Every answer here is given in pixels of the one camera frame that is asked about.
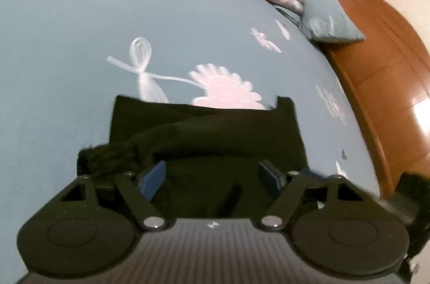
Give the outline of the wooden headboard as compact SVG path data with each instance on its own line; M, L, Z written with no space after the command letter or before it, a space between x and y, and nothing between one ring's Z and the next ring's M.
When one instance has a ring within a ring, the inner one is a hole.
M328 44L373 160L382 198L402 173L429 176L429 53L384 0L338 0L365 40Z

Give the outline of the teal pillow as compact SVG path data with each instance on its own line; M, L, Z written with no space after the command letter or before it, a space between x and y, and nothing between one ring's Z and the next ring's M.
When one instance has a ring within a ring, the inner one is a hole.
M306 0L301 13L279 5L275 8L309 40L330 44L365 40L338 0Z

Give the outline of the black drawstring pants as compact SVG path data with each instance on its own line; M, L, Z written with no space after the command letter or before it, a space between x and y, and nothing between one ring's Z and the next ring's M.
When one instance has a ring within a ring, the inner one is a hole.
M164 162L152 204L166 218L258 218L279 195L259 174L261 161L281 173L307 167L289 98L266 111L117 96L109 142L82 149L77 174L102 180Z

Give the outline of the teal patterned bed sheet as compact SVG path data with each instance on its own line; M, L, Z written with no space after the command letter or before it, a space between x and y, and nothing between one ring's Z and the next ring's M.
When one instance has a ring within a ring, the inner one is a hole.
M19 228L107 142L117 95L272 108L294 100L310 167L380 193L325 56L266 0L1 0L1 282Z

